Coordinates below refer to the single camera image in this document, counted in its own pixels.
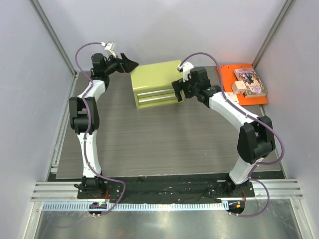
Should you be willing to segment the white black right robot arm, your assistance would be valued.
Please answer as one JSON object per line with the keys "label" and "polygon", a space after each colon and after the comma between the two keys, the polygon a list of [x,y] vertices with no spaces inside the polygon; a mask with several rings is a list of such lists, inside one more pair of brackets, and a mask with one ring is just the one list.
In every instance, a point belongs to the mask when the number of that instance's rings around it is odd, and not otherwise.
{"label": "white black right robot arm", "polygon": [[239,158],[225,178],[225,191],[229,196],[238,196],[247,186],[253,170],[275,149],[272,121],[245,110],[229,99],[219,85],[211,85],[204,67],[194,67],[186,62],[178,66],[182,78],[172,82],[175,96],[196,97],[208,108],[218,112],[239,132],[237,152]]}

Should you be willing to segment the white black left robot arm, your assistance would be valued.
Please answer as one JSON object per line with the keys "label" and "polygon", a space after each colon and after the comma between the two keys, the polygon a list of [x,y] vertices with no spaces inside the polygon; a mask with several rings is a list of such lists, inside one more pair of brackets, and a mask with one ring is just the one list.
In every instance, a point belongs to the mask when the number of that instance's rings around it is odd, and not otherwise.
{"label": "white black left robot arm", "polygon": [[91,60],[93,67],[88,86],[81,94],[69,99],[70,126],[79,140],[83,160],[81,183],[74,185],[78,189],[79,199],[100,199],[107,192],[97,151],[100,126],[97,101],[107,90],[111,74],[130,73],[139,65],[124,53],[120,56],[110,54],[108,57],[95,53]]}

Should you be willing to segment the green metal drawer toolbox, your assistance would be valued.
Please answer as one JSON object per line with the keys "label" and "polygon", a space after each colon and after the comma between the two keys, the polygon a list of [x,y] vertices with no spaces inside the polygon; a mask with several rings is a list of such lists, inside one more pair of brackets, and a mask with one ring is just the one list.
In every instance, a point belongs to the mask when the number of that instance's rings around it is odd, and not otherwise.
{"label": "green metal drawer toolbox", "polygon": [[130,76],[138,110],[178,104],[172,82],[182,78],[177,70],[180,60],[140,65]]}

